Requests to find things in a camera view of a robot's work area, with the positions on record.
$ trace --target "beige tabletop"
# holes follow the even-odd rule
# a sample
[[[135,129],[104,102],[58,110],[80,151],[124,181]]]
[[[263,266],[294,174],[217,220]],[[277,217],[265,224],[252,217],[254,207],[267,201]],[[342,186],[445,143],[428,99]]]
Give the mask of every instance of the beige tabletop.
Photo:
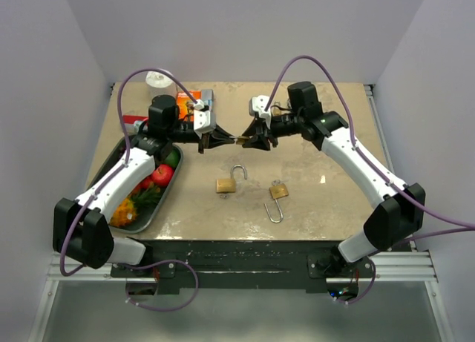
[[[275,100],[286,103],[283,83]],[[343,108],[330,84],[318,83],[318,96],[324,110]],[[362,84],[339,85],[355,120],[356,135],[376,158],[385,163],[383,151]],[[117,89],[109,103],[96,148],[89,181],[99,170],[122,137],[117,118]],[[190,90],[212,88],[217,123],[236,136],[242,134],[252,118],[249,99],[269,95],[272,83],[188,82]],[[143,82],[125,86],[124,114],[147,115],[151,101]],[[133,237],[140,239],[200,240],[343,240],[361,229],[371,207],[358,186],[325,154],[299,135],[279,139],[270,152],[224,145],[199,154],[197,145],[179,144],[184,161],[166,201],[151,225]],[[229,177],[233,165],[246,166],[248,180],[236,171],[237,192],[221,199],[215,192],[216,179]],[[284,220],[272,223],[263,204],[276,215],[270,196],[272,181],[284,182],[289,196],[279,200]],[[115,236],[123,234],[114,232]]]

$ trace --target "yellow fruit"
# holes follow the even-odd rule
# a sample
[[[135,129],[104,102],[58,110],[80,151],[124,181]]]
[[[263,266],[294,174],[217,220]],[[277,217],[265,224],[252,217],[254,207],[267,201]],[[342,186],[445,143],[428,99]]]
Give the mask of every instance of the yellow fruit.
[[[112,215],[110,225],[123,227],[134,222],[136,218],[137,210],[135,209],[134,203],[129,198],[126,198]]]

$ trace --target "orange box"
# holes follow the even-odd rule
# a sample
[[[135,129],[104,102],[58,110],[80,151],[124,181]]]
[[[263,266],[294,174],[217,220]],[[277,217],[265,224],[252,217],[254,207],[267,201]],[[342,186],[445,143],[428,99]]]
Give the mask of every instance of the orange box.
[[[201,99],[201,91],[190,91],[195,99]],[[190,121],[193,121],[193,101],[184,92],[177,93],[177,106],[180,109],[180,119],[185,118],[187,114],[190,115]]]

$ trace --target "white wall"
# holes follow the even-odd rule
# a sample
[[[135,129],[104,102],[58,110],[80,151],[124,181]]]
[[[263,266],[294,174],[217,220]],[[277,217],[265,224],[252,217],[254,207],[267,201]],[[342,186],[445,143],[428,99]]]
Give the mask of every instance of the white wall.
[[[374,83],[422,0],[68,0],[109,80],[149,65],[184,80],[272,81],[302,53]],[[323,80],[310,64],[288,80]]]
[[[0,340],[26,341],[108,89],[66,0],[0,0]]]
[[[474,0],[424,0],[376,84],[396,172],[420,182],[427,206],[475,222]],[[425,216],[424,231],[451,228]],[[475,234],[428,247],[458,341],[473,341]]]

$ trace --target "paper towel roll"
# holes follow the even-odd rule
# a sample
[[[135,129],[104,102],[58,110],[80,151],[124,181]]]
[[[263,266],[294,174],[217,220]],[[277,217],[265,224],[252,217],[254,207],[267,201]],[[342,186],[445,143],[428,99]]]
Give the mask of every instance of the paper towel roll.
[[[155,71],[147,72],[145,82],[148,86],[150,99],[159,95],[177,96],[177,85],[169,77],[162,75],[161,73],[156,73]]]

